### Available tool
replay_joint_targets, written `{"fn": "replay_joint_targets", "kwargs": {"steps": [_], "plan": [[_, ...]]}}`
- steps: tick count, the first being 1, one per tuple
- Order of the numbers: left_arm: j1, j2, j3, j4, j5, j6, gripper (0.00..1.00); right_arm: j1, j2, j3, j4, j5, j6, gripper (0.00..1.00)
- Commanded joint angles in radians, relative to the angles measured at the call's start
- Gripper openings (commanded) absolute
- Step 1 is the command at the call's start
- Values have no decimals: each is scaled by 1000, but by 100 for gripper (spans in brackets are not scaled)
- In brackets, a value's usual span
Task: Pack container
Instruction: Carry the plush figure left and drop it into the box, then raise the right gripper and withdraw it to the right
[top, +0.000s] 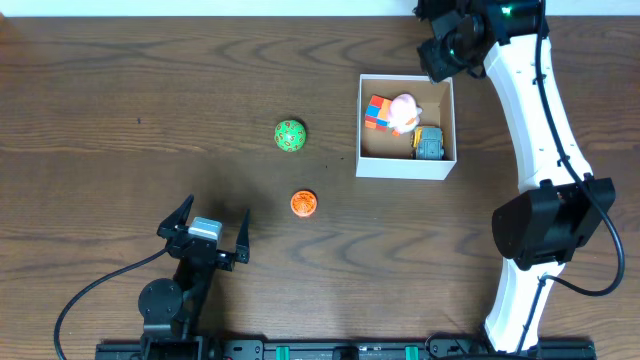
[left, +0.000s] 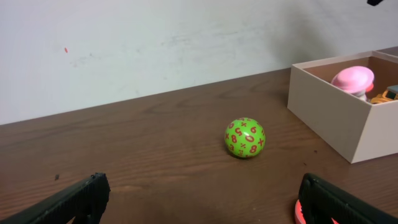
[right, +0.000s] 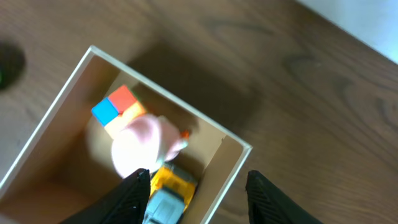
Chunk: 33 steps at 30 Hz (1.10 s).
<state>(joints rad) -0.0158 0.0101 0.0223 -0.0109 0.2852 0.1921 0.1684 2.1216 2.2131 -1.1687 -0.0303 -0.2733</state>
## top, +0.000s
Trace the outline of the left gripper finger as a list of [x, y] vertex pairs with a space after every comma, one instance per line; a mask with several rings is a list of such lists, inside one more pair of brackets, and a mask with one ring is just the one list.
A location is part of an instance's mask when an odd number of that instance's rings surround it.
[[188, 195], [184, 202], [166, 217], [158, 226], [158, 236], [177, 236], [186, 232], [186, 221], [188, 220], [191, 207], [194, 201], [192, 194]]
[[247, 210], [236, 239], [236, 248], [235, 248], [236, 262], [248, 263], [250, 259], [249, 223], [250, 223], [250, 211]]

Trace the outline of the pink duck toy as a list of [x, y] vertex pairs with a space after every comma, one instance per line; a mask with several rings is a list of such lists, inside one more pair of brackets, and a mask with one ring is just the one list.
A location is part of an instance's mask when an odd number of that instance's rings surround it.
[[420, 123], [422, 109], [408, 93], [395, 97], [389, 106], [388, 127], [397, 136], [413, 131]]

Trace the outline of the yellow grey toy truck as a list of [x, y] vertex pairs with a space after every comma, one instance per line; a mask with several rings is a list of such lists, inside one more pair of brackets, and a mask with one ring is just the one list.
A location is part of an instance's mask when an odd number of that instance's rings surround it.
[[416, 127], [412, 146], [416, 160], [442, 160], [445, 153], [442, 130], [433, 126]]

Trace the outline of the colourful puzzle cube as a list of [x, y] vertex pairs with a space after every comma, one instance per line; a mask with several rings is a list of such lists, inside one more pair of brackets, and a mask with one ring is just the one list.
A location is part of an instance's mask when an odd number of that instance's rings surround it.
[[389, 129], [388, 113], [392, 101], [373, 95], [366, 107], [364, 124], [368, 129], [386, 132]]

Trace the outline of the green ball with orange numbers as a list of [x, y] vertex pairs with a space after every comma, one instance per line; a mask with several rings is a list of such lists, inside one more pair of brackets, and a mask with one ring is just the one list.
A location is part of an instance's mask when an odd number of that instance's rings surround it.
[[285, 120], [278, 123], [274, 130], [274, 141], [284, 152], [297, 152], [306, 143], [306, 128], [297, 120]]

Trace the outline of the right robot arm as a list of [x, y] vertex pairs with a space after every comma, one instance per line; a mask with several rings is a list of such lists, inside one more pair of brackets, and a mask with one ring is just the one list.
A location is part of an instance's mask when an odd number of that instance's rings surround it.
[[538, 326], [554, 285], [599, 226], [610, 226], [616, 193], [579, 149], [557, 89], [544, 0], [420, 0], [415, 15], [433, 36], [419, 48], [433, 82], [465, 72], [493, 84], [511, 136], [518, 195], [497, 208], [492, 235], [502, 256], [494, 305], [480, 344], [460, 359], [588, 359], [590, 343], [541, 341]]

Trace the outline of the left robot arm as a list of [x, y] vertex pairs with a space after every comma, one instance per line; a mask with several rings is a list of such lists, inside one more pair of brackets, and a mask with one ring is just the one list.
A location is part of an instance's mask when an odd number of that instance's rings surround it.
[[246, 213], [232, 252], [221, 250], [222, 224], [196, 217], [188, 220], [192, 195], [158, 226], [157, 235], [166, 240], [165, 252], [179, 261], [171, 278], [147, 284], [138, 298], [143, 323], [142, 359], [216, 359], [219, 346], [198, 333], [200, 314], [213, 275], [231, 272], [237, 263], [250, 259], [249, 222]]

